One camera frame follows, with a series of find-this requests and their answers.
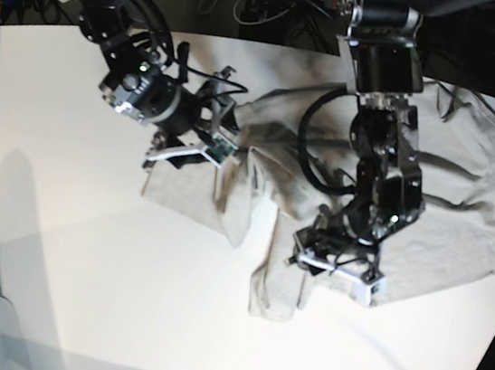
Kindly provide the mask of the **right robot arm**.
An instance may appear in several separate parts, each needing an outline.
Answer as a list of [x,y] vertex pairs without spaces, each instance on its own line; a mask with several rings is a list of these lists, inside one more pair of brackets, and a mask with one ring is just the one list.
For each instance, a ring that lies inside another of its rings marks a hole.
[[100,82],[115,112],[156,133],[144,167],[167,161],[175,168],[222,166],[238,148],[233,95],[247,92],[232,81],[234,68],[213,73],[189,65],[190,45],[175,43],[153,0],[56,0],[81,6],[79,27],[100,48],[109,71]]

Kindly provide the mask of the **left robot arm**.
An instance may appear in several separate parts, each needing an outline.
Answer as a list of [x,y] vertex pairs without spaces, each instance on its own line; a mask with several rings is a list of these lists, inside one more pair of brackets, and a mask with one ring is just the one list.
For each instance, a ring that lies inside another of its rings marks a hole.
[[[401,0],[336,0],[334,6],[345,23],[337,39],[350,75],[345,86],[304,112],[296,148],[302,174],[313,187],[330,197],[348,195],[350,201],[338,210],[321,206],[313,224],[293,236],[289,262],[312,276],[338,274],[374,287],[384,277],[382,243],[424,210],[418,110],[408,100],[423,91],[415,45],[423,15]],[[316,113],[342,97],[356,100],[348,137],[358,161],[354,183],[337,186],[314,172],[308,134]]]

